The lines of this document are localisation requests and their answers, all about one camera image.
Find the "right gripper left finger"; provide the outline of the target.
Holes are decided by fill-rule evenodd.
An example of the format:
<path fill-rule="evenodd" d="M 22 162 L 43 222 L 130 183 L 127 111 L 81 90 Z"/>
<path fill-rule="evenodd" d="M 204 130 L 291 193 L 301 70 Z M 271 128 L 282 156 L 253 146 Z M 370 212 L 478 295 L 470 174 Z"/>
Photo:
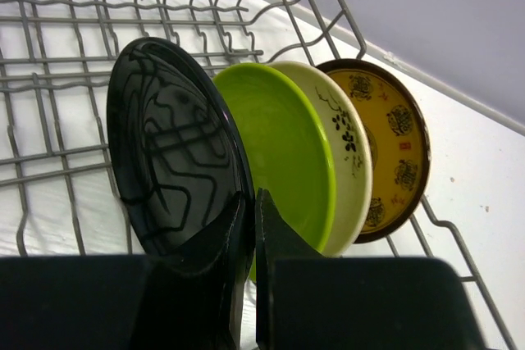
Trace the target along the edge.
<path fill-rule="evenodd" d="M 149 272 L 133 349 L 236 349 L 245 279 L 246 199 L 236 193 L 210 224 Z"/>

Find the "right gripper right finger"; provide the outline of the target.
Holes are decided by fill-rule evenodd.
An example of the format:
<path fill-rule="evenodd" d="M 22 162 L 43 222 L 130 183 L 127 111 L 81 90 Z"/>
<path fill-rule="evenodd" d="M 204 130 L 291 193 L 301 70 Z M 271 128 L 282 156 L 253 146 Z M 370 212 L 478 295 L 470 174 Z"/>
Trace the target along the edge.
<path fill-rule="evenodd" d="M 282 218 L 267 189 L 255 203 L 257 343 L 261 349 L 314 349 L 323 327 L 328 260 Z"/>

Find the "lime green plate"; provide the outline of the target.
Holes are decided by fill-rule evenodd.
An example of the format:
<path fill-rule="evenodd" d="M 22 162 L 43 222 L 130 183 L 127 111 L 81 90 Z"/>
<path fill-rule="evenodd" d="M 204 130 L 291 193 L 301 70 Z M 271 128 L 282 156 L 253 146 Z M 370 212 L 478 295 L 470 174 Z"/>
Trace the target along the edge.
<path fill-rule="evenodd" d="M 256 189 L 270 192 L 284 221 L 322 252 L 336 215 L 336 171 L 317 111 L 284 73 L 240 63 L 213 78 L 240 132 Z"/>

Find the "cream plate with black blossoms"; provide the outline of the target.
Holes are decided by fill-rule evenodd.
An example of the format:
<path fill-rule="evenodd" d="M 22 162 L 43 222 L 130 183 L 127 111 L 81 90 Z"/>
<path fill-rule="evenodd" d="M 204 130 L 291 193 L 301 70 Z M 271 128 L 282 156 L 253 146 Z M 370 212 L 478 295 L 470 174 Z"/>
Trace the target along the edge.
<path fill-rule="evenodd" d="M 372 155 L 363 122 L 343 89 L 319 69 L 297 61 L 274 61 L 271 67 L 302 89 L 331 145 L 336 170 L 336 215 L 322 253 L 339 256 L 357 240 L 372 200 Z"/>

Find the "yellow brown patterned plate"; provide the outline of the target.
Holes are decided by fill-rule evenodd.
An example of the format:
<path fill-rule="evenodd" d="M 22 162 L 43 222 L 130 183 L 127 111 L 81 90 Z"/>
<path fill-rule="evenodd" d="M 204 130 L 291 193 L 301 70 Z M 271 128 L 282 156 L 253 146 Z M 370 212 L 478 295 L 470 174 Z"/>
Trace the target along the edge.
<path fill-rule="evenodd" d="M 335 59 L 317 65 L 346 93 L 366 130 L 373 188 L 357 243 L 397 230 L 414 213 L 427 186 L 431 149 L 413 95 L 390 72 L 368 61 Z"/>

